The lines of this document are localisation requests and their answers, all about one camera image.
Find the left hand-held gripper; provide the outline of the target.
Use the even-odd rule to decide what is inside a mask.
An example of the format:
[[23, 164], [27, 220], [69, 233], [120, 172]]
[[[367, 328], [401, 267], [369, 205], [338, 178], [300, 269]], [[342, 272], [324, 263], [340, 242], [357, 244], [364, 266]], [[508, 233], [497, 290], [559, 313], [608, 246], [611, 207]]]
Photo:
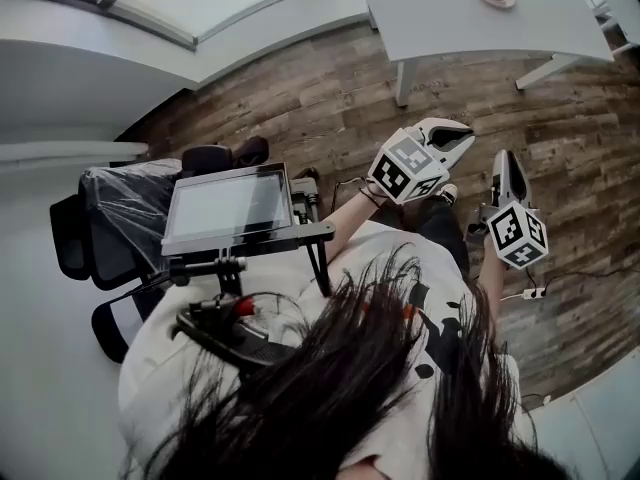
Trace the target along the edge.
[[[423, 144], [399, 128], [382, 144], [368, 171], [368, 178], [396, 204], [427, 197], [448, 181], [448, 170], [476, 140], [470, 127], [450, 119], [425, 118], [416, 126], [424, 137]], [[440, 147], [441, 158], [437, 159], [427, 145]]]

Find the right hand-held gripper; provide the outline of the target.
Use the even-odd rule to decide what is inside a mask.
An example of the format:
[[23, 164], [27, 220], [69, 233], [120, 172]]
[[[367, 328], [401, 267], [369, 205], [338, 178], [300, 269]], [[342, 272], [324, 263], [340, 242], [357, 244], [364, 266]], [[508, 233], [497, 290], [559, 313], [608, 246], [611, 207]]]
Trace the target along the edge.
[[[506, 195], [518, 202], [512, 201], [500, 207], [505, 154]], [[533, 211], [523, 206], [531, 204], [530, 196], [529, 180], [515, 153], [512, 150], [498, 151], [491, 181], [491, 204], [494, 207], [481, 205], [473, 214], [474, 219], [466, 228], [466, 242], [481, 247], [485, 237], [489, 236], [498, 258], [517, 270], [524, 270], [545, 258], [549, 254], [546, 226]]]

